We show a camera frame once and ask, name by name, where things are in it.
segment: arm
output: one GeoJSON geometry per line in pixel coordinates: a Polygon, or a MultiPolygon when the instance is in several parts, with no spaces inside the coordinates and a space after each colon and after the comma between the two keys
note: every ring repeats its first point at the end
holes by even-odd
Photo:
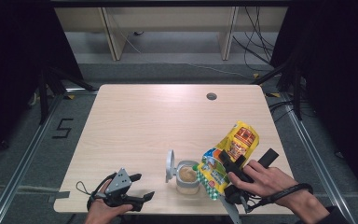
{"type": "MultiPolygon", "coordinates": [[[[106,181],[106,183],[103,184],[100,192],[104,192],[106,190],[110,181],[106,181]]],[[[130,204],[123,204],[119,207],[109,207],[102,199],[96,199],[89,208],[89,213],[87,214],[85,224],[108,224],[116,216],[122,215],[131,209],[132,205],[130,204]]]]}
{"type": "MultiPolygon", "coordinates": [[[[260,197],[268,197],[298,184],[280,169],[275,167],[266,169],[257,161],[249,161],[243,171],[255,182],[246,183],[233,173],[228,173],[231,183],[239,189],[244,189],[260,197]]],[[[318,223],[329,215],[319,200],[305,189],[281,198],[276,204],[289,208],[305,223],[318,223]]]]}

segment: gray carpet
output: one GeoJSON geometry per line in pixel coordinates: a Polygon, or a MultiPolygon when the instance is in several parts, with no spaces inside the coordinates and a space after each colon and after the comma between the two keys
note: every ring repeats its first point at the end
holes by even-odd
{"type": "MultiPolygon", "coordinates": [[[[188,64],[81,64],[85,80],[99,87],[105,83],[202,83],[202,84],[249,84],[254,80],[255,72],[246,65],[208,65],[213,69],[223,70],[227,74],[211,69],[194,67],[188,64]]],[[[258,65],[257,69],[270,69],[258,65]]],[[[277,92],[275,77],[264,83],[264,92],[277,92]]],[[[65,82],[67,87],[76,87],[65,82]]],[[[59,214],[53,210],[50,201],[61,186],[66,170],[76,148],[77,141],[95,99],[93,94],[77,94],[73,100],[63,100],[55,111],[28,172],[21,182],[4,218],[4,223],[66,223],[72,214],[59,214]],[[55,139],[53,136],[65,135],[57,131],[62,119],[62,126],[71,128],[67,138],[55,139]]],[[[269,105],[279,103],[282,98],[267,97],[269,105]]],[[[336,150],[328,133],[319,122],[309,105],[302,105],[304,125],[313,143],[322,155],[338,188],[347,200],[352,214],[358,223],[358,182],[346,162],[334,154],[336,150]]],[[[324,186],[310,162],[307,151],[296,133],[284,106],[279,107],[272,115],[282,140],[295,179],[311,183],[315,195],[324,205],[331,205],[324,186]]],[[[10,147],[0,151],[0,193],[11,178],[25,149],[35,133],[40,119],[39,105],[24,112],[18,125],[8,138],[10,147]]],[[[77,214],[71,223],[83,223],[85,214],[77,214]]],[[[229,223],[227,217],[170,217],[170,216],[125,216],[127,223],[229,223]]],[[[248,216],[243,223],[295,223],[295,216],[248,216]]]]}

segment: chip bag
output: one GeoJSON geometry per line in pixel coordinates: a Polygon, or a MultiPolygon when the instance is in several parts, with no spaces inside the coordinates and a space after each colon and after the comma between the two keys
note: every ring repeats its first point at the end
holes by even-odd
{"type": "Polygon", "coordinates": [[[216,200],[229,184],[226,169],[219,159],[220,153],[225,150],[231,161],[242,169],[257,147],[258,139],[257,132],[250,125],[237,121],[222,141],[203,154],[201,163],[194,169],[211,199],[216,200]]]}

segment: can lid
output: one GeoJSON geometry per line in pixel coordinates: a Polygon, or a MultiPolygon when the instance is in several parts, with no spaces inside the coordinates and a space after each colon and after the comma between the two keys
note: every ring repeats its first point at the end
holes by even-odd
{"type": "Polygon", "coordinates": [[[170,179],[172,179],[174,175],[176,175],[175,155],[173,153],[173,150],[171,149],[171,150],[168,151],[168,155],[167,155],[165,183],[168,183],[168,181],[170,179]]]}

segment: black sleeve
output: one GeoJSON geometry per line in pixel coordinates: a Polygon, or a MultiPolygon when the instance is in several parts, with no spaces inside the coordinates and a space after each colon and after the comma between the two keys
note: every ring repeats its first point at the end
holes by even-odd
{"type": "Polygon", "coordinates": [[[342,216],[341,211],[339,211],[337,207],[331,206],[327,207],[326,209],[329,211],[330,215],[322,219],[320,222],[318,222],[318,224],[349,224],[347,219],[342,216]]]}

